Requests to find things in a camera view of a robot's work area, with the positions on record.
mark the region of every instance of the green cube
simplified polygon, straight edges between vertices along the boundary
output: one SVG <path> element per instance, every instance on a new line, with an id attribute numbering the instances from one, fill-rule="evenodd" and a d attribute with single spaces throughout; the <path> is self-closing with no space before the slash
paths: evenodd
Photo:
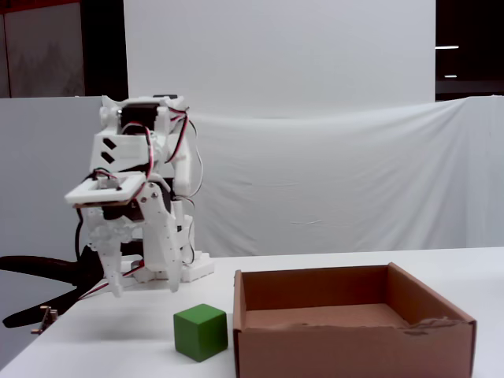
<path id="1" fill-rule="evenodd" d="M 228 348 L 226 313 L 198 305 L 173 315 L 175 349 L 197 362 Z"/>

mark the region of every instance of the box wall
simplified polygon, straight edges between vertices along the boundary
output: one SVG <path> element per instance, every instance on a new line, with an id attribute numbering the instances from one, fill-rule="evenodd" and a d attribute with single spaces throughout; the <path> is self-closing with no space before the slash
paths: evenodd
<path id="1" fill-rule="evenodd" d="M 235 350 L 235 371 L 239 378 L 239 342 L 238 335 L 245 324 L 245 292 L 243 291 L 242 272 L 237 270 L 235 274 L 235 297 L 233 304 L 233 347 Z"/>
<path id="2" fill-rule="evenodd" d="M 473 321 L 469 315 L 395 264 L 390 264 L 388 268 L 387 304 L 410 324 L 443 318 Z"/>
<path id="3" fill-rule="evenodd" d="M 247 310 L 385 303 L 387 266 L 245 272 Z"/>
<path id="4" fill-rule="evenodd" d="M 470 324 L 409 334 L 391 327 L 299 327 L 239 334 L 240 378 L 469 378 Z"/>

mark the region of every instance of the white table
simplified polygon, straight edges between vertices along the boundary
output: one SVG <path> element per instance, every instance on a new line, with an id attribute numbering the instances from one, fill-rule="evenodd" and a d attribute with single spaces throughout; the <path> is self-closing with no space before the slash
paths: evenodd
<path id="1" fill-rule="evenodd" d="M 218 258 L 216 272 L 181 284 L 135 285 L 115 299 L 110 293 L 76 303 L 49 330 L 8 364 L 6 377 L 234 377 L 230 347 L 202 363 L 175 352 L 172 316 L 207 303 L 228 313 L 231 330 L 235 270 L 384 265 L 393 261 L 475 317 L 475 378 L 504 377 L 504 248 L 415 250 Z"/>

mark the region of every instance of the open cardboard box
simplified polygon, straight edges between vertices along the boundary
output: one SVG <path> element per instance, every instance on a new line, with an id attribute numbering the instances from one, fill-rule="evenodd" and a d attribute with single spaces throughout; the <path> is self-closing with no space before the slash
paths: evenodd
<path id="1" fill-rule="evenodd" d="M 240 378 L 466 378 L 476 321 L 395 264 L 240 272 Z"/>

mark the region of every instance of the white robotic arm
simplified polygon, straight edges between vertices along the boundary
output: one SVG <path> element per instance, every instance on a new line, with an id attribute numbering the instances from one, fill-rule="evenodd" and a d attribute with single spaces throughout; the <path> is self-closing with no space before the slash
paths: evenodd
<path id="1" fill-rule="evenodd" d="M 114 295 L 121 296 L 121 245 L 142 229 L 143 277 L 186 280 L 213 272 L 208 255 L 194 250 L 193 218 L 183 211 L 191 196 L 191 152 L 185 136 L 187 107 L 179 96 L 103 98 L 103 129 L 94 137 L 91 174 L 68 193 L 84 210 L 90 247 L 97 251 Z M 163 177 L 171 165 L 172 177 Z"/>

